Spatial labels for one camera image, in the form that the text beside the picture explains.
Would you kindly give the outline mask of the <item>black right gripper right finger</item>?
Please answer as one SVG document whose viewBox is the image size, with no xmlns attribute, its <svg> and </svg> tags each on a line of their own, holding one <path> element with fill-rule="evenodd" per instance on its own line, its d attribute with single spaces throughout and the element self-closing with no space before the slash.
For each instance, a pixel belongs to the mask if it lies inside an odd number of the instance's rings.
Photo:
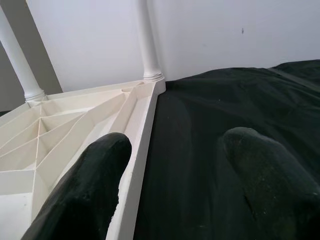
<svg viewBox="0 0 320 240">
<path fill-rule="evenodd" d="M 222 145 L 250 212 L 268 239 L 320 238 L 320 185 L 289 150 L 247 127 L 227 130 Z"/>
</svg>

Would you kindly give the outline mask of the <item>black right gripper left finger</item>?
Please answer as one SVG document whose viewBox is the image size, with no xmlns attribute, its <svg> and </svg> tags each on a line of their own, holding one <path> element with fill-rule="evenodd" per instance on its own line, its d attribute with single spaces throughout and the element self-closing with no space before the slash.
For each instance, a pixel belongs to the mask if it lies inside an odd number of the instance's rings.
<svg viewBox="0 0 320 240">
<path fill-rule="evenodd" d="M 24 240 L 104 240 L 132 145 L 119 132 L 92 142 L 52 190 Z"/>
</svg>

